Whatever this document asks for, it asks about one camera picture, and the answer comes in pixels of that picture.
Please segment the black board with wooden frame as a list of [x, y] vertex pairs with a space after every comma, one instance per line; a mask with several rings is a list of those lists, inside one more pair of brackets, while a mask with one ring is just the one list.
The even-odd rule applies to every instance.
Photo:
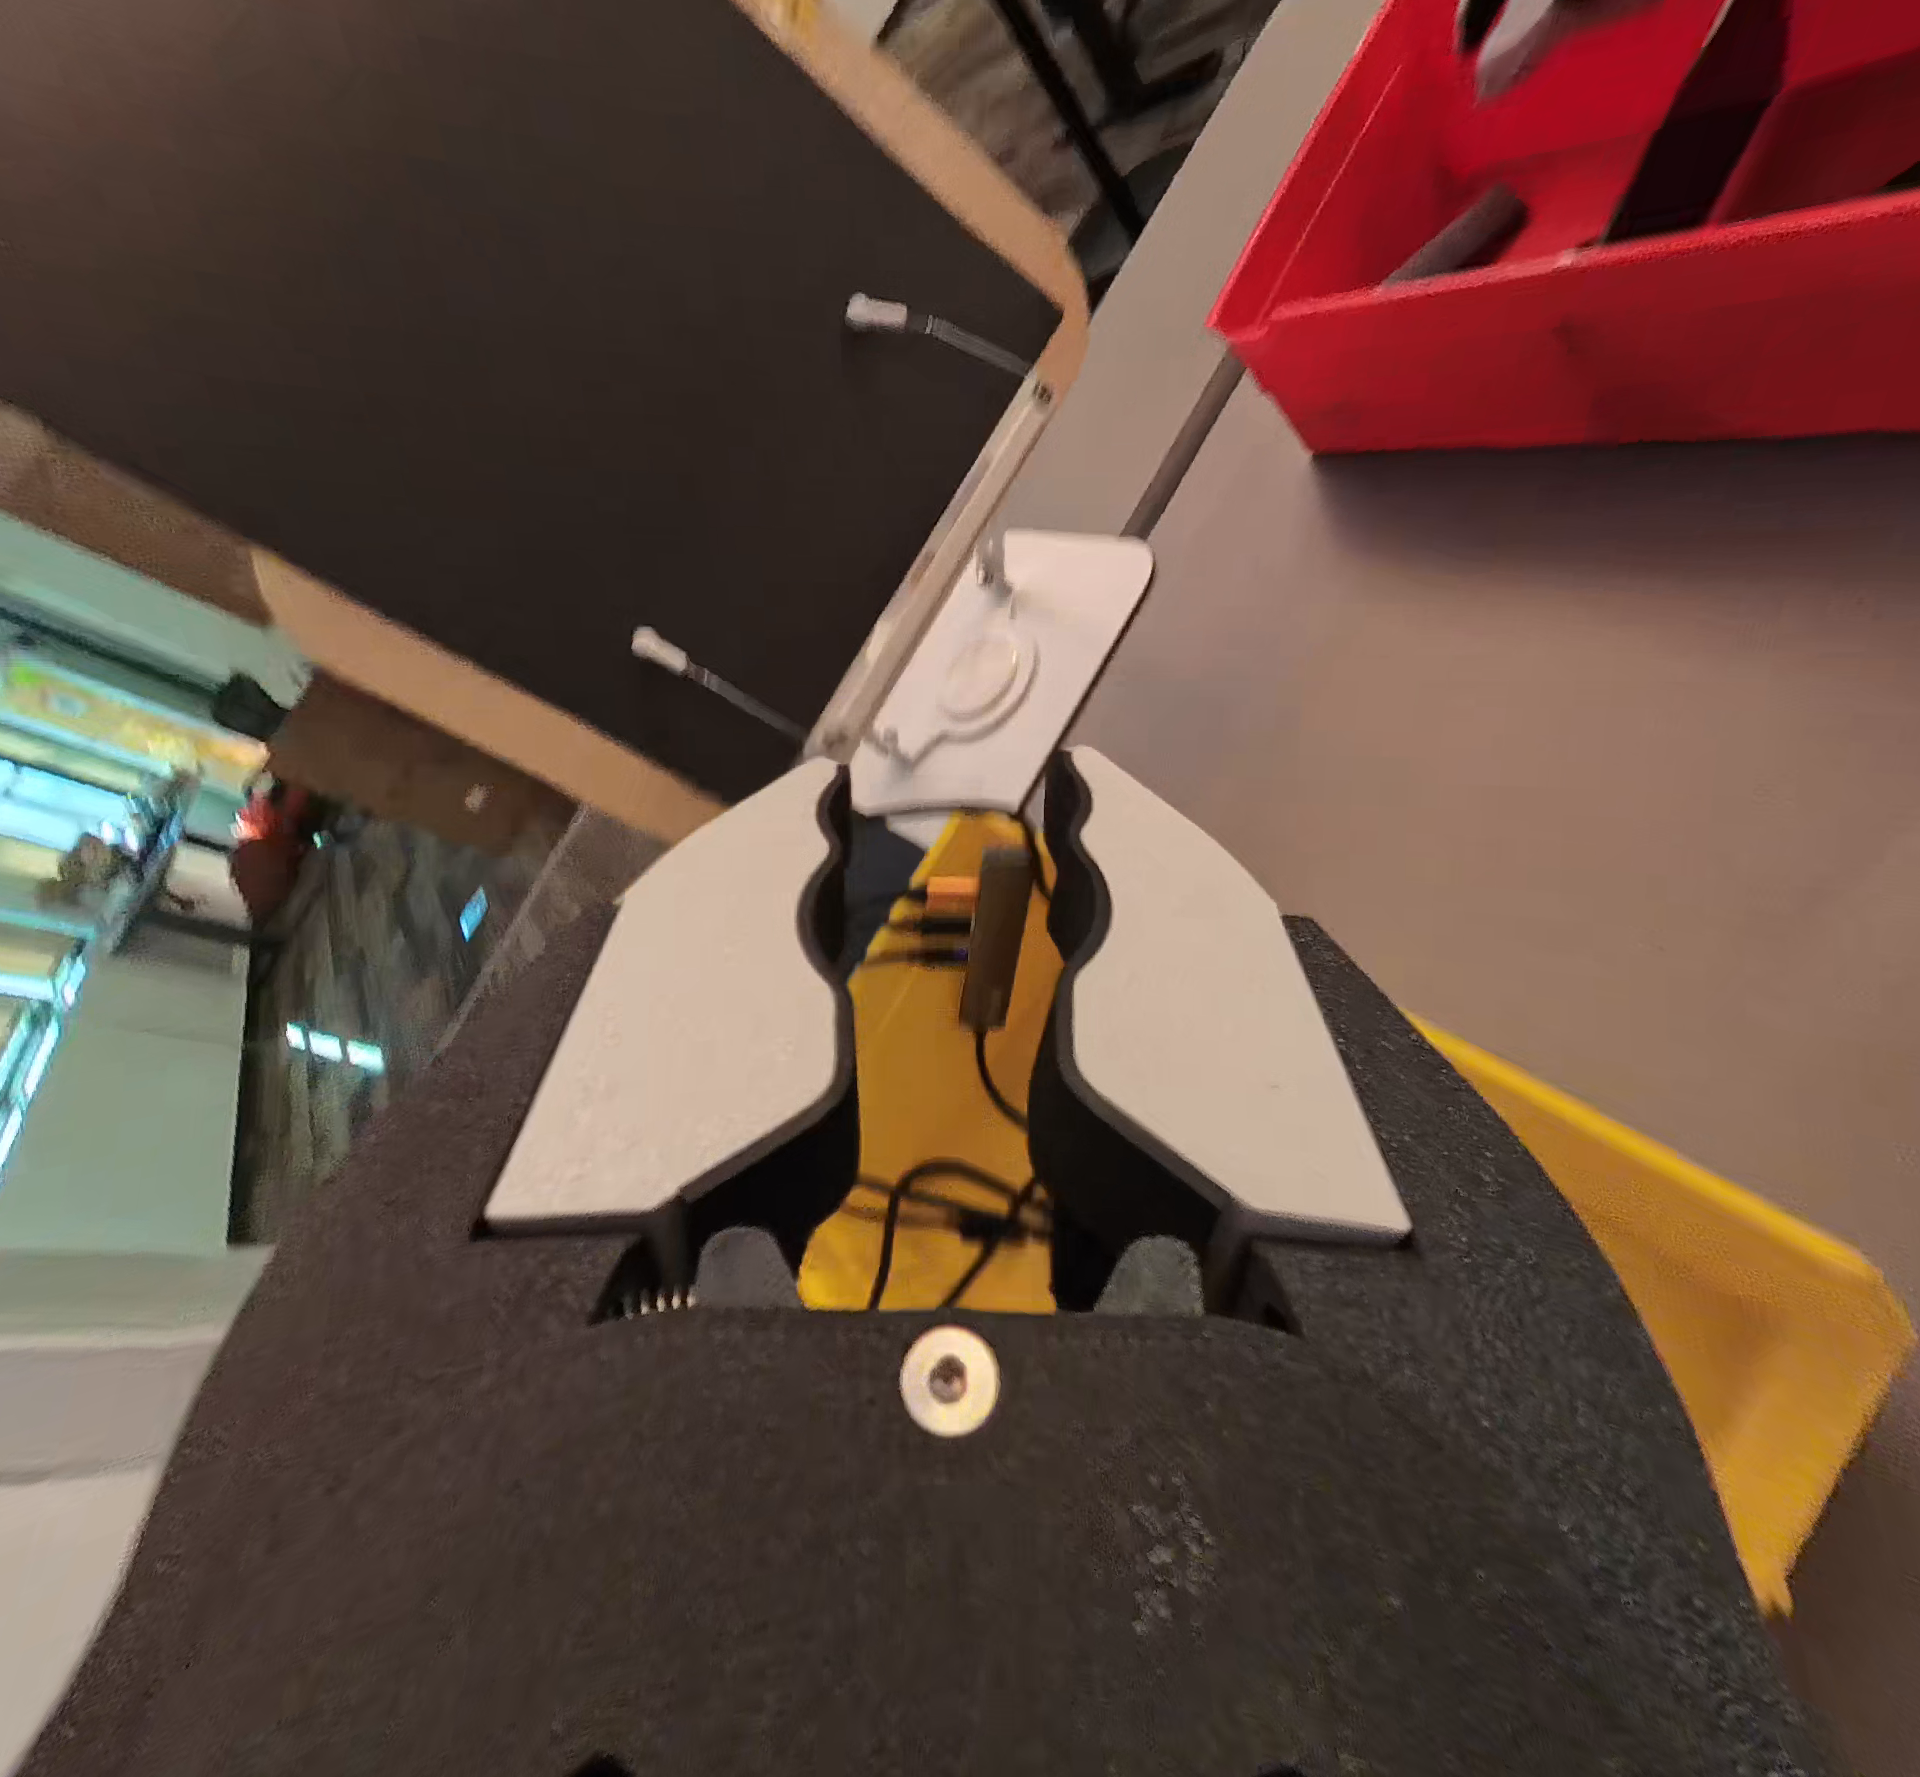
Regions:
[[1016, 392], [852, 292], [1063, 320], [730, 0], [2, 0], [2, 138], [7, 404], [725, 804]]

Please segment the yellow plastic bin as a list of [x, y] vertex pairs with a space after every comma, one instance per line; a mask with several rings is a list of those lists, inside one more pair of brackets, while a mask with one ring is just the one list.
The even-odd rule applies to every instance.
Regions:
[[[1010, 819], [920, 819], [909, 836], [864, 822], [850, 866], [852, 943], [877, 950], [853, 981], [859, 1078], [874, 1086], [852, 1200], [816, 1232], [804, 1304], [862, 1309], [877, 1266], [882, 1189], [947, 1155], [1018, 1185], [1024, 1137], [990, 1107], [955, 1019], [973, 874]], [[1570, 1203], [1635, 1307], [1686, 1408], [1748, 1584], [1769, 1619], [1794, 1608], [1791, 1573], [1837, 1483], [1867, 1440], [1913, 1328], [1884, 1275], [1850, 1244], [1701, 1168], [1499, 1055], [1408, 1017], [1500, 1115]], [[989, 1194], [931, 1184], [984, 1207]], [[885, 1304], [938, 1300], [973, 1258], [941, 1214], [903, 1211]], [[1040, 1312], [1040, 1241], [1012, 1247], [964, 1304]]]

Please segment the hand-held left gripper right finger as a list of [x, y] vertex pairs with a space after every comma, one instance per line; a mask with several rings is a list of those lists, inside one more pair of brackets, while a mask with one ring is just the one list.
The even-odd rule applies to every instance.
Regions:
[[1035, 1164], [1110, 1244], [1399, 1244], [1410, 1215], [1277, 900], [1086, 743], [1043, 792], [1063, 970]]

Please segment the red plastic bin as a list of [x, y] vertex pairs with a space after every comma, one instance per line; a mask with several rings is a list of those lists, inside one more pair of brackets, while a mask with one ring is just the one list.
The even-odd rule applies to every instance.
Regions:
[[[1916, 434], [1916, 0], [1661, 0], [1476, 96], [1381, 0], [1209, 326], [1320, 454]], [[1476, 195], [1486, 269], [1381, 289]]]

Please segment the thin hub cable grey plug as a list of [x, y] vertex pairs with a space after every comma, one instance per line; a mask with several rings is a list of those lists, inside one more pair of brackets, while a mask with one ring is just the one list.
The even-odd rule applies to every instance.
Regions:
[[[960, 1206], [926, 1189], [935, 1181], [973, 1185], [973, 1189], [989, 1194], [993, 1201], [984, 1207]], [[969, 1266], [938, 1300], [921, 1304], [924, 1310], [962, 1309], [987, 1269], [1000, 1260], [1012, 1247], [1052, 1238], [1051, 1194], [1033, 1170], [1019, 1185], [1013, 1185], [967, 1158], [935, 1156], [921, 1160], [882, 1189], [877, 1266], [862, 1307], [868, 1312], [882, 1310], [898, 1258], [903, 1211], [909, 1206], [941, 1214], [950, 1235], [973, 1241]]]

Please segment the white metal tablet stand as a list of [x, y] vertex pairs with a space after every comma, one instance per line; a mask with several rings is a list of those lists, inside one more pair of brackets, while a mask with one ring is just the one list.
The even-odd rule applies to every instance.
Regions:
[[1151, 590], [1143, 539], [1003, 520], [1052, 408], [1012, 396], [804, 736], [862, 814], [1018, 814]]

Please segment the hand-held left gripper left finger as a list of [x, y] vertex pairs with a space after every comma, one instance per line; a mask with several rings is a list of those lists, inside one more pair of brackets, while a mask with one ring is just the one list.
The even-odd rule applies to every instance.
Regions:
[[850, 814], [845, 768], [813, 758], [637, 878], [484, 1206], [492, 1231], [649, 1226], [819, 1141], [850, 1181]]

